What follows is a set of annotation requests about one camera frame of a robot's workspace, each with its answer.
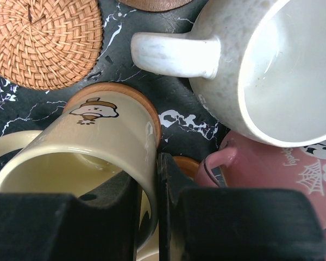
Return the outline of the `white speckled mug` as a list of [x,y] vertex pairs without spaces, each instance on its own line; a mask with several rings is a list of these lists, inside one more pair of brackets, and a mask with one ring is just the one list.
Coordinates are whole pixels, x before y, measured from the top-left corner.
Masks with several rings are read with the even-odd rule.
[[326,1],[208,1],[188,33],[134,34],[131,56],[188,78],[214,118],[252,140],[326,140]]

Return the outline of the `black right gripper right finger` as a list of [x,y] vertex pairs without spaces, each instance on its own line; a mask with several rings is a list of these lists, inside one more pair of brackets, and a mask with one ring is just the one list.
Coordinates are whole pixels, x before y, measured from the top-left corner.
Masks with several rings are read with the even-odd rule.
[[326,236],[301,193],[202,188],[157,160],[160,260],[325,260]]

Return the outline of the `maroon speckled mug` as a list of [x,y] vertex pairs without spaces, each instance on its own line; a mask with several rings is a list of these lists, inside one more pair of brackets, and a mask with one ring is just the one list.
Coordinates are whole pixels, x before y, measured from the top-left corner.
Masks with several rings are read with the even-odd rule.
[[326,141],[297,148],[262,144],[230,131],[201,163],[204,187],[283,188],[304,193],[326,229]]

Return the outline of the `yellow mug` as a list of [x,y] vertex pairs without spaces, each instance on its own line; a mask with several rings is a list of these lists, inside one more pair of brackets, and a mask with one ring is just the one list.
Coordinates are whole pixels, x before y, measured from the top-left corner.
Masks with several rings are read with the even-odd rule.
[[121,171],[142,189],[139,248],[158,223],[153,120],[137,100],[119,92],[84,96],[45,130],[0,137],[0,192],[66,192],[81,196]]

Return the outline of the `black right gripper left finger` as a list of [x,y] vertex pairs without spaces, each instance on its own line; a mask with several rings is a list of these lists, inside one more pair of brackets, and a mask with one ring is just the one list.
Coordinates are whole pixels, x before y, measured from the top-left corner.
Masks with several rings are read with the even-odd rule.
[[0,192],[0,260],[134,260],[137,234],[125,172],[80,197]]

